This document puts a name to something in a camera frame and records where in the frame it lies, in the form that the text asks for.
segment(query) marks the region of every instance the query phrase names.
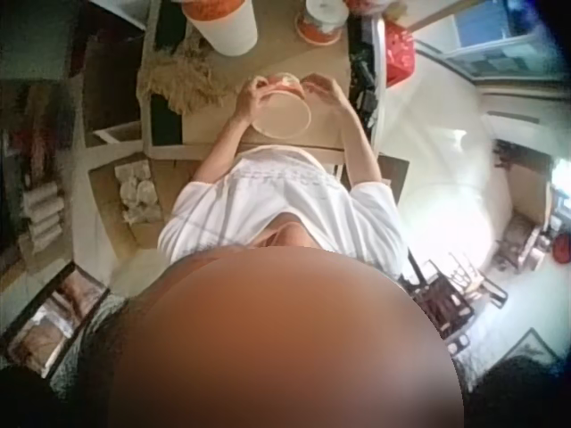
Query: white bowl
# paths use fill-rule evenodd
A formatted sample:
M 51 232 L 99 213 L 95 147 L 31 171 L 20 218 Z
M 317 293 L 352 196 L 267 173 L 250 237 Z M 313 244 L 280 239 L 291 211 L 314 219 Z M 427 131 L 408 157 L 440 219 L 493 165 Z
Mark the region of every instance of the white bowl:
M 291 140 L 303 134 L 311 124 L 310 106 L 298 95 L 275 91 L 252 123 L 260 134 L 276 140 Z

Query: wooden chair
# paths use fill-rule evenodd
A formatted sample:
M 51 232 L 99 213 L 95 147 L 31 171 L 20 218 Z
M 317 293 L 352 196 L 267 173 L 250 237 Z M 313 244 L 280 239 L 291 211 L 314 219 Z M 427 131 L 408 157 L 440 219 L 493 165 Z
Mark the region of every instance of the wooden chair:
M 409 254 L 409 262 L 418 284 L 404 278 L 400 283 L 425 312 L 454 357 L 470 344 L 463 331 L 474 318 L 475 311 L 446 276 L 436 271 L 435 276 L 426 280 L 412 254 Z
M 508 301 L 508 293 L 482 274 L 465 255 L 457 257 L 449 253 L 446 260 L 431 260 L 431 263 L 468 301 L 476 301 L 487 294 L 498 309 Z

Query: person's hand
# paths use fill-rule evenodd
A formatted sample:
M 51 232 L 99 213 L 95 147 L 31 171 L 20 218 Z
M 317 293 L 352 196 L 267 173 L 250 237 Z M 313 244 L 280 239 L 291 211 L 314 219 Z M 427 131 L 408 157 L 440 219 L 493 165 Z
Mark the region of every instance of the person's hand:
M 308 77 L 302 79 L 302 86 L 309 93 L 321 98 L 324 103 L 332 105 L 339 110 L 352 108 L 343 89 L 334 78 L 317 73 L 310 74 Z
M 238 95 L 234 117 L 251 125 L 268 101 L 266 95 L 275 90 L 275 86 L 261 76 L 247 81 Z

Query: white shirt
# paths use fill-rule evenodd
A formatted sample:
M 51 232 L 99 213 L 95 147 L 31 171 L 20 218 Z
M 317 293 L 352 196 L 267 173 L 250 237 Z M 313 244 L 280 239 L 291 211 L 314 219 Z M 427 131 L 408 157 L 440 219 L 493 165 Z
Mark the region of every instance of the white shirt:
M 248 245 L 281 213 L 297 216 L 321 248 L 401 275 L 408 250 L 391 189 L 350 192 L 308 153 L 261 147 L 218 183 L 190 183 L 178 196 L 159 248 L 171 262 L 211 246 Z

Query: sleeve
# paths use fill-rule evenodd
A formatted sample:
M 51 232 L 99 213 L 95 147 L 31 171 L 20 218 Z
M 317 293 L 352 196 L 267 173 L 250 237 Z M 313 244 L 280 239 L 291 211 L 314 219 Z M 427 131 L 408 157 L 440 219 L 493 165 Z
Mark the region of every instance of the sleeve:
M 383 270 L 387 275 L 398 278 L 408 258 L 409 248 L 393 191 L 383 183 L 361 183 L 353 187 L 350 195 L 367 211 L 369 223 L 384 244 L 383 249 L 378 249 Z
M 193 212 L 213 186 L 206 183 L 191 182 L 178 195 L 169 222 L 162 229 L 158 242 L 159 251 L 165 254 L 171 261 L 175 254 L 178 238 L 181 236 L 181 230 L 185 226 L 190 213 Z

